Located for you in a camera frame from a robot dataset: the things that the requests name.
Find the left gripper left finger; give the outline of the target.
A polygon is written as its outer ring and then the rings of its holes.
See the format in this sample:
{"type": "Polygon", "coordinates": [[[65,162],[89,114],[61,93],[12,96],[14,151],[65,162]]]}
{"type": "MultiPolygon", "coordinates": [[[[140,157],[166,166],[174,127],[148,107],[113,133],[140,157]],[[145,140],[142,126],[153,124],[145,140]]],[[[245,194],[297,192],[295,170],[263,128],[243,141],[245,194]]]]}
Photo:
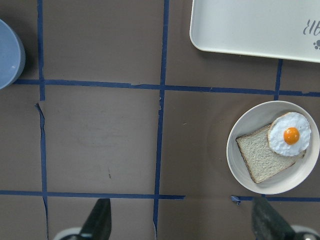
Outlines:
{"type": "Polygon", "coordinates": [[[112,231],[111,201],[100,198],[95,203],[79,235],[81,240],[108,240],[112,231]]]}

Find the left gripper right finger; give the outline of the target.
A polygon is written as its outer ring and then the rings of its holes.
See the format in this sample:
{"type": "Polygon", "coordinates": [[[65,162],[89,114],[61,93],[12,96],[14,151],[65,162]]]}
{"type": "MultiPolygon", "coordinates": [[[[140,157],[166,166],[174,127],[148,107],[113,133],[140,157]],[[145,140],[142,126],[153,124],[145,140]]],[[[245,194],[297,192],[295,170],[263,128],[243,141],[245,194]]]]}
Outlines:
{"type": "Polygon", "coordinates": [[[265,197],[253,198],[251,225],[257,240],[293,240],[296,235],[265,197]]]}

